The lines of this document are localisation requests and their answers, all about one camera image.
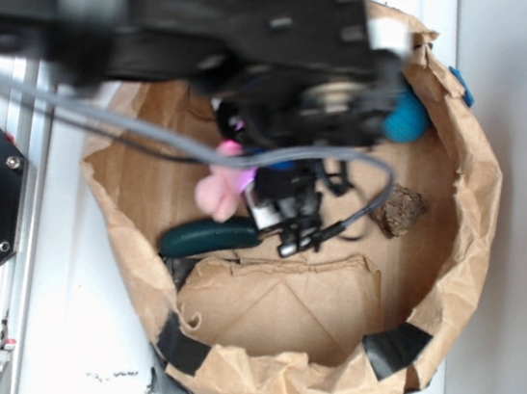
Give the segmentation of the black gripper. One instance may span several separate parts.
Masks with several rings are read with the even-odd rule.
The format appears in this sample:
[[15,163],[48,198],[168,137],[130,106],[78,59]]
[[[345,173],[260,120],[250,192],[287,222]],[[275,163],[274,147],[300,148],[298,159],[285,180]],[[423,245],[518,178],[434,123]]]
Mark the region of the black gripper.
[[349,218],[328,225],[321,217],[323,197],[316,186],[323,182],[338,197],[353,189],[348,161],[341,160],[338,172],[331,173],[324,160],[332,147],[367,147],[383,139],[405,88],[402,66],[402,57],[381,51],[375,82],[337,78],[292,88],[286,86],[292,76],[270,70],[239,77],[233,60],[198,67],[193,82],[205,92],[224,96],[216,119],[226,145],[243,149],[246,156],[306,148],[290,159],[273,157],[253,169],[230,172],[254,230],[261,236],[278,234],[277,252],[282,258],[317,250],[389,198],[391,188],[386,185]]

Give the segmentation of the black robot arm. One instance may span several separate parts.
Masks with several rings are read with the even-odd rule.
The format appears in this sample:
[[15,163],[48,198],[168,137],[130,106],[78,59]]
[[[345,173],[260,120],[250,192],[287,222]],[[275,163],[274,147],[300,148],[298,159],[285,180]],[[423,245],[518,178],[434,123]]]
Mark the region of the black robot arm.
[[0,0],[0,56],[53,65],[65,84],[182,79],[219,99],[232,153],[171,133],[145,136],[192,163],[255,175],[240,189],[281,256],[317,250],[373,205],[325,224],[324,182],[349,188],[324,160],[361,160],[395,110],[408,31],[367,12],[365,0]]

